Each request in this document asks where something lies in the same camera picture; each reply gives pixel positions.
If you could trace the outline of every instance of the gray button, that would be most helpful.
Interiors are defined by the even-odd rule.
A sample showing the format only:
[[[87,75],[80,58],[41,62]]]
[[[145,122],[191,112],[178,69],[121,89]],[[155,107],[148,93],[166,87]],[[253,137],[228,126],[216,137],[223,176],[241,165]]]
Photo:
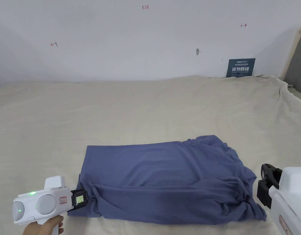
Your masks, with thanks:
[[[28,218],[28,222],[31,222],[31,221],[34,221],[34,220],[35,220],[35,218],[33,216]]]
[[[49,214],[54,211],[56,200],[53,195],[47,194],[40,197],[36,203],[36,210],[40,214]]]
[[[12,205],[12,217],[14,221],[21,220],[24,215],[24,205],[21,201],[15,201]]]

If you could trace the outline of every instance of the gray headboard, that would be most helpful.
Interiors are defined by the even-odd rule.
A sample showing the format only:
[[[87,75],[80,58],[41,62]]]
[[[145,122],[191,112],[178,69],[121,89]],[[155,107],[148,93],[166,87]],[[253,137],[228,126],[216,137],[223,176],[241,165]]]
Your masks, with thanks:
[[[289,67],[285,73],[284,81],[289,85],[293,85],[301,93],[301,29],[299,36]]]

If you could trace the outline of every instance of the dark blue sign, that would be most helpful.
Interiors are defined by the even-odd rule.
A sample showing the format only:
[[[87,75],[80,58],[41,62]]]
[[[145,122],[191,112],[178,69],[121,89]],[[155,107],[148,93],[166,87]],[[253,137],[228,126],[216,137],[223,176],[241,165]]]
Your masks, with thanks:
[[[229,60],[227,77],[252,76],[255,58]]]

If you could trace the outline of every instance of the red label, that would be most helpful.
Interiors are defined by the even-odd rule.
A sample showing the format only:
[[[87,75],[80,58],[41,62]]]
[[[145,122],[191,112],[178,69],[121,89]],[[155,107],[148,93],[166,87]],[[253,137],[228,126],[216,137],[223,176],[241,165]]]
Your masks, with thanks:
[[[59,198],[60,204],[65,204],[67,203],[67,197],[61,197]]]

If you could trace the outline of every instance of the white robotic device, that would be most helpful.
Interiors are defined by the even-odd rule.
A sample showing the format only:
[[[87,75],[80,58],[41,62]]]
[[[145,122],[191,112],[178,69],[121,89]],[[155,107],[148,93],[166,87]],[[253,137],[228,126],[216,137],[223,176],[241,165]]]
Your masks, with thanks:
[[[15,224],[25,224],[37,221],[44,224],[48,219],[63,212],[86,206],[87,193],[85,190],[70,191],[65,186],[61,176],[45,180],[44,190],[19,195],[12,205],[12,217]],[[58,225],[52,235],[58,235]]]
[[[261,167],[257,197],[283,235],[301,235],[301,167]]]

